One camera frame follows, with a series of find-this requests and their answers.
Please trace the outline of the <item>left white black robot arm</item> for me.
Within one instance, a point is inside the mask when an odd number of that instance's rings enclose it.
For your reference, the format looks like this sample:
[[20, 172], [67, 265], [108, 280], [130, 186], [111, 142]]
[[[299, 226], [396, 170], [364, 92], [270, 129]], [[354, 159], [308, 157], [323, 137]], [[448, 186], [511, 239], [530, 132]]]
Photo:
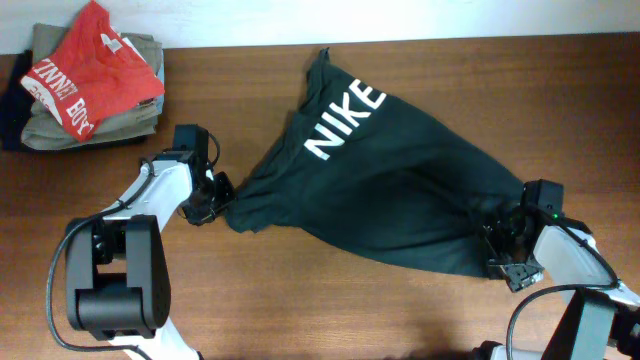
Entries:
[[234, 200], [224, 172], [194, 150], [144, 160], [109, 207], [66, 230], [67, 319], [95, 345], [83, 352], [123, 352], [131, 359], [199, 359], [170, 318], [172, 289], [161, 233], [175, 213], [201, 226]]

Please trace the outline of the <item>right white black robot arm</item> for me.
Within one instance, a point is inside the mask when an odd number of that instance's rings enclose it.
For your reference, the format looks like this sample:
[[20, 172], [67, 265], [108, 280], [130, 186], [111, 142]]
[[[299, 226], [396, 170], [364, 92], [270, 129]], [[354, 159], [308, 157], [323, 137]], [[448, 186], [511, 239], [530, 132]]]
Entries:
[[[526, 296], [513, 311], [505, 340], [486, 341], [476, 359], [601, 359], [613, 347], [639, 356], [639, 296], [597, 249], [590, 229], [568, 218], [558, 199], [522, 199], [483, 229], [488, 267], [519, 292], [549, 276], [551, 286]], [[538, 351], [516, 348], [516, 324], [524, 309], [551, 294], [566, 308], [551, 339]]]

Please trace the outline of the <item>dark green Nike t-shirt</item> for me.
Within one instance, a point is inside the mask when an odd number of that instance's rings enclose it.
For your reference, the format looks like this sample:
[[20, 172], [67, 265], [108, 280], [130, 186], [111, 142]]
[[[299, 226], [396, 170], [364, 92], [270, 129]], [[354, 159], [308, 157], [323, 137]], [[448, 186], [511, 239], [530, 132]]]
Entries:
[[305, 101], [226, 220], [240, 233], [295, 227], [385, 264], [484, 278], [481, 231], [522, 189], [490, 155], [321, 50]]

